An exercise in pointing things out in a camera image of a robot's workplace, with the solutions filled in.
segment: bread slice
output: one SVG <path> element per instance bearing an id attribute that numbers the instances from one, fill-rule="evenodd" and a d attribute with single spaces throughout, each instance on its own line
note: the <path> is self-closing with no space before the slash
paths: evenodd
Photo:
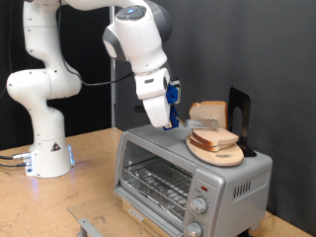
<path id="1" fill-rule="evenodd" d="M 191 119 L 216 119 L 219 126 L 227 129 L 227 103 L 221 101 L 207 101 L 193 103 L 189 110 Z"/>
<path id="2" fill-rule="evenodd" d="M 193 137 L 206 146 L 227 145 L 239 140 L 239 136 L 222 127 L 219 129 L 194 129 Z"/>
<path id="3" fill-rule="evenodd" d="M 193 136 L 190 137 L 190 144 L 200 148 L 200 149 L 203 149 L 205 151 L 219 151 L 221 149 L 225 149 L 233 144 L 226 144 L 226 145 L 218 145 L 218 146 L 207 146 L 207 145 L 204 145 L 202 143 L 200 143 L 199 141 L 197 141 Z"/>

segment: wooden table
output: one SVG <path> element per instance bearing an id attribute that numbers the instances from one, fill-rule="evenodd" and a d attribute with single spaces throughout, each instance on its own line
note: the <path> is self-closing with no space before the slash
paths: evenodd
<path id="1" fill-rule="evenodd" d="M 101 197 L 113 189 L 120 135 L 119 129 L 109 128 L 67 137 L 76 165 L 59 178 L 29 178 L 24 168 L 1 167 L 0 237 L 75 237 L 79 224 L 67 207 Z M 28 148 L 1 151 L 0 155 L 27 152 Z M 130 221 L 124 228 L 135 229 L 134 225 L 136 223 Z M 270 213 L 267 213 L 259 229 L 251 233 L 256 237 L 311 237 Z M 127 236 L 151 235 L 139 231 Z"/>

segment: toaster oven rack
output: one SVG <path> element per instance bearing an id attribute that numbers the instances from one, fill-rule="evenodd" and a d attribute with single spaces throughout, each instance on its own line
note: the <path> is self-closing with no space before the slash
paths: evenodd
<path id="1" fill-rule="evenodd" d="M 124 169 L 130 187 L 184 221 L 192 174 L 155 157 Z"/>

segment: wooden plate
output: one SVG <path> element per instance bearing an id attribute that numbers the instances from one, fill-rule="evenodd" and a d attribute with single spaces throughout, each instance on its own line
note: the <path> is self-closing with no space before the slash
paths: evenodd
<path id="1" fill-rule="evenodd" d="M 217 152 L 205 151 L 190 143 L 192 135 L 187 136 L 187 146 L 197 158 L 215 166 L 236 166 L 243 162 L 244 153 L 238 145 L 233 144 Z"/>

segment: black stand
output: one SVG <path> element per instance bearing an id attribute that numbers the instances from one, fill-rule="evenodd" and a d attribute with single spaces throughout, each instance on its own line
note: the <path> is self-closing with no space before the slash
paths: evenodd
<path id="1" fill-rule="evenodd" d="M 237 89 L 233 87 L 230 88 L 227 127 L 230 132 L 233 130 L 234 111 L 236 108 L 239 108 L 242 114 L 242 127 L 241 127 L 240 139 L 237 142 L 237 144 L 243 150 L 245 157 L 257 156 L 256 152 L 254 152 L 252 149 L 250 149 L 247 146 L 250 105 L 251 105 L 250 97 L 247 94 L 241 91 L 238 91 Z"/>
<path id="2" fill-rule="evenodd" d="M 253 236 L 249 234 L 249 230 L 245 230 L 244 232 L 239 234 L 238 237 L 253 237 Z"/>

